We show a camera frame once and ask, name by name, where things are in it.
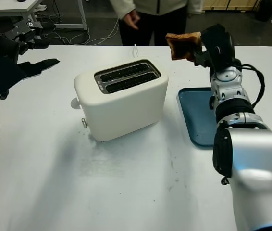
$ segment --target wooden pallet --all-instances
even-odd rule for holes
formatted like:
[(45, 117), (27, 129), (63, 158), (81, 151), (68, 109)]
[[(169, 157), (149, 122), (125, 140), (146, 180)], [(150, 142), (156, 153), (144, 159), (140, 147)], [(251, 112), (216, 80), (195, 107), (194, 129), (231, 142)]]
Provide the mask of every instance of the wooden pallet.
[(255, 11), (261, 0), (205, 0), (204, 11)]

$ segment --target table surface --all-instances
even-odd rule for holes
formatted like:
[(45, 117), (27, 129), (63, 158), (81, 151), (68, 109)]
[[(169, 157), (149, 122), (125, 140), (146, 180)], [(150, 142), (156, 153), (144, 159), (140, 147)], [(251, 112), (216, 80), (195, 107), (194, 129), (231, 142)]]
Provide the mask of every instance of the table surface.
[(0, 0), (0, 12), (27, 12), (30, 11), (38, 2), (42, 0)]
[[(0, 101), (0, 231), (233, 231), (231, 189), (220, 184), (212, 149), (186, 137), (177, 94), (209, 87), (209, 70), (171, 61), (168, 47), (139, 47), (169, 74), (162, 119), (108, 142), (83, 128), (72, 109), (74, 78), (133, 57), (133, 47), (50, 46), (20, 62), (58, 58), (42, 75), (18, 83)], [(256, 107), (272, 129), (272, 47), (236, 47), (236, 57), (263, 72)], [(255, 99), (260, 84), (243, 71)]]

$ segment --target white toaster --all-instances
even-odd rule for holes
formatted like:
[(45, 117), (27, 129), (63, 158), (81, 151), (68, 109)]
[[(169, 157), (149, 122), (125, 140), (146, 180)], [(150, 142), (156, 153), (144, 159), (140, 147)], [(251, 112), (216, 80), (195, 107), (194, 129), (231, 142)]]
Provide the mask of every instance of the white toaster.
[(163, 112), (167, 74), (138, 57), (74, 80), (86, 124), (98, 141), (109, 141), (157, 122)]

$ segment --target black pants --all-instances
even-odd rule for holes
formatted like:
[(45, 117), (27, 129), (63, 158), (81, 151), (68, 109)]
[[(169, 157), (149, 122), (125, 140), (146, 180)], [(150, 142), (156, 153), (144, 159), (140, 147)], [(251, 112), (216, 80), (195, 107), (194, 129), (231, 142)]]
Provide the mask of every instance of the black pants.
[(167, 33), (183, 34), (185, 32), (187, 7), (180, 8), (170, 13), (157, 16), (139, 13), (137, 23), (139, 30), (128, 26), (124, 21), (119, 21), (120, 35), (124, 46), (149, 46), (154, 32), (155, 46), (167, 46), (165, 36)]

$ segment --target white jacket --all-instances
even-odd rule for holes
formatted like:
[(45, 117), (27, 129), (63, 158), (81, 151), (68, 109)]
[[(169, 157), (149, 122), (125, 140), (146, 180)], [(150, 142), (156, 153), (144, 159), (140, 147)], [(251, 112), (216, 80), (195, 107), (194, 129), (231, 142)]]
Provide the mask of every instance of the white jacket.
[(122, 19), (133, 9), (151, 15), (163, 15), (187, 5), (188, 13), (201, 13), (203, 0), (111, 0), (111, 4)]

